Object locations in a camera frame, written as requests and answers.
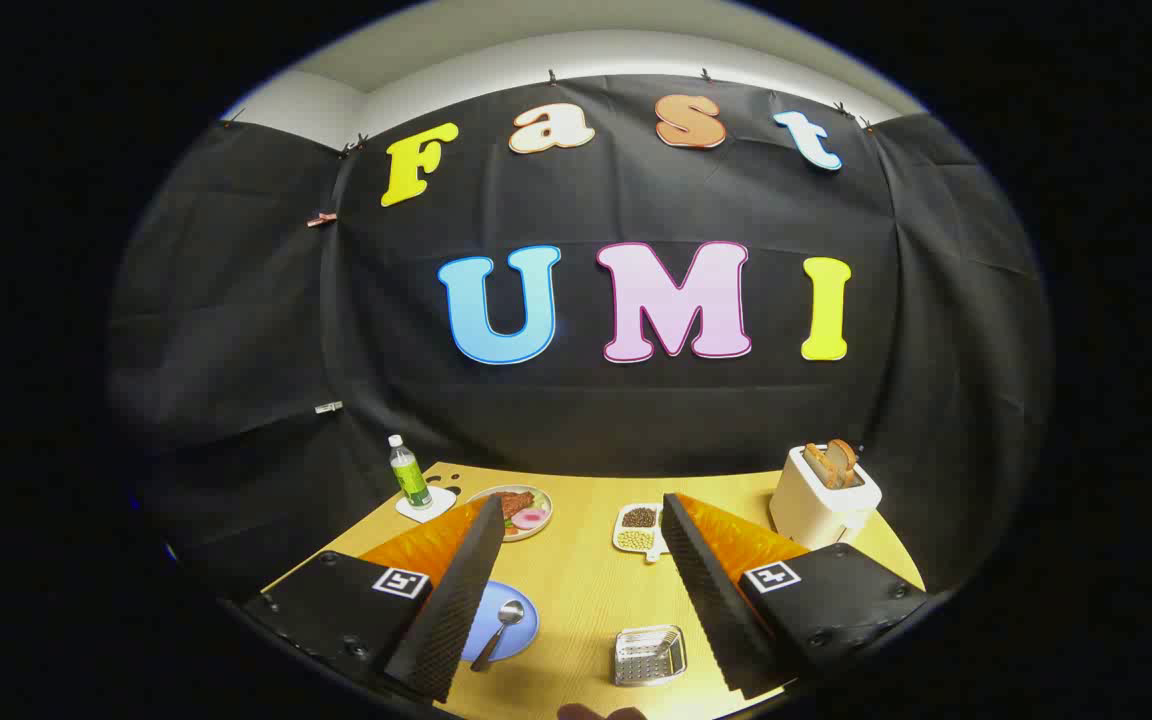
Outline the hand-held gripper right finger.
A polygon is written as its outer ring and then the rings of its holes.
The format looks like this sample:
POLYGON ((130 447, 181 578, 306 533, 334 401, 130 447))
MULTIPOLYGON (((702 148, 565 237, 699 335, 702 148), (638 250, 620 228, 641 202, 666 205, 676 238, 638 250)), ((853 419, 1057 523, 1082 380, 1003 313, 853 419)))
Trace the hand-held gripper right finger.
POLYGON ((809 550, 681 493, 664 497, 660 532, 723 683, 746 698, 836 683, 929 600, 851 544, 809 550))

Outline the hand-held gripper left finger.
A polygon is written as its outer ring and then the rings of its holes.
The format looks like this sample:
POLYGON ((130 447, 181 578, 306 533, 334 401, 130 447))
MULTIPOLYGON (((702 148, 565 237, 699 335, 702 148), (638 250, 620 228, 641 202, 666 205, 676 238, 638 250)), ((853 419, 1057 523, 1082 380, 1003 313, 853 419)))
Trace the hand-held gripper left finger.
POLYGON ((479 498, 361 555, 317 553, 242 611, 348 682, 445 702, 503 538, 502 500, 479 498))

